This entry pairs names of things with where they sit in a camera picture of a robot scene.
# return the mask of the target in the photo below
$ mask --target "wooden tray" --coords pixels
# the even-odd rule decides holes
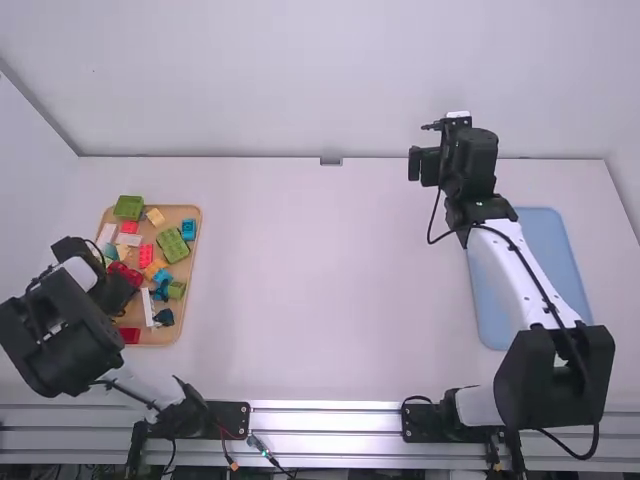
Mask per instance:
[[[113,208],[114,206],[107,208],[102,215],[102,220],[100,221],[100,227],[98,228],[96,238],[100,234],[102,226],[105,223],[115,223],[118,225],[118,229],[114,235],[114,240],[116,235],[120,233],[120,226],[122,225],[123,220],[117,219],[113,216]],[[142,297],[140,293],[136,293],[133,299],[129,302],[124,316],[114,319],[119,327],[140,328],[140,342],[136,345],[127,345],[132,347],[171,345],[180,337],[180,333],[182,332],[182,323],[184,321],[185,307],[187,305],[187,297],[191,286],[191,270],[193,269],[196,247],[198,245],[198,238],[200,237],[200,227],[202,225],[202,212],[200,212],[200,209],[195,205],[145,205],[143,212],[152,208],[160,210],[165,218],[165,222],[159,228],[156,228],[145,216],[143,216],[143,220],[139,222],[138,235],[142,235],[143,244],[153,244],[153,258],[162,258],[163,260],[166,260],[162,254],[162,250],[156,243],[156,235],[167,228],[178,227],[180,229],[182,226],[182,220],[185,218],[196,219],[196,240],[194,242],[187,242],[191,249],[191,254],[187,258],[173,265],[169,265],[167,268],[169,273],[173,275],[174,279],[181,282],[187,282],[187,289],[182,299],[169,299],[167,303],[164,303],[161,300],[155,301],[156,312],[163,308],[171,309],[175,325],[171,327],[148,328],[144,321],[144,311],[142,309]],[[138,260],[138,249],[131,247],[129,254],[123,263],[130,268],[141,271]],[[142,286],[154,289],[157,285],[154,282],[149,282],[145,278]]]

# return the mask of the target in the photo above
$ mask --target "blue pad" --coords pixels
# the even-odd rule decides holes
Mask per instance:
[[[521,207],[515,210],[524,238],[553,286],[584,323],[593,325],[587,296],[560,214],[552,208]],[[482,267],[468,256],[467,260],[480,340],[493,350],[508,350],[517,332],[515,322],[507,318]]]

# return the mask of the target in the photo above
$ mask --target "yellow lego brick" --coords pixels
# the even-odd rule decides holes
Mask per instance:
[[[144,276],[147,280],[153,280],[153,276],[158,273],[158,270],[161,268],[167,268],[169,264],[162,260],[161,258],[156,258],[153,262],[149,264],[147,268],[144,269]]]
[[[116,245],[116,250],[118,251],[118,258],[123,262],[129,254],[129,247],[127,245]]]
[[[160,210],[158,210],[157,208],[152,208],[146,213],[146,215],[149,221],[153,223],[153,226],[156,228],[158,228],[160,225],[164,223],[164,216],[160,213]]]

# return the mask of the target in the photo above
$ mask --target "white tabletop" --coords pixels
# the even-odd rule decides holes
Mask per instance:
[[[497,176],[514,206],[562,215],[616,341],[609,400],[640,399],[640,248],[604,162],[500,160]],[[145,376],[210,398],[397,401],[489,381],[503,357],[478,339],[457,240],[426,245],[435,191],[407,181],[404,159],[86,159],[51,239],[94,236],[120,194],[203,212],[182,336],[125,351]]]

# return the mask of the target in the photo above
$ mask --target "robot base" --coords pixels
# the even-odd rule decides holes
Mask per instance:
[[[176,439],[191,438],[205,440],[221,440],[221,429],[229,432],[225,440],[245,440],[249,435],[249,416],[251,405],[247,402],[219,402],[206,401],[211,421],[207,422],[204,429],[195,436],[176,435]],[[149,434],[149,438],[164,438],[159,435]]]
[[[438,404],[410,403],[402,407],[402,439],[406,443],[481,443],[502,436],[499,427],[467,427],[456,413],[455,393],[447,390]]]

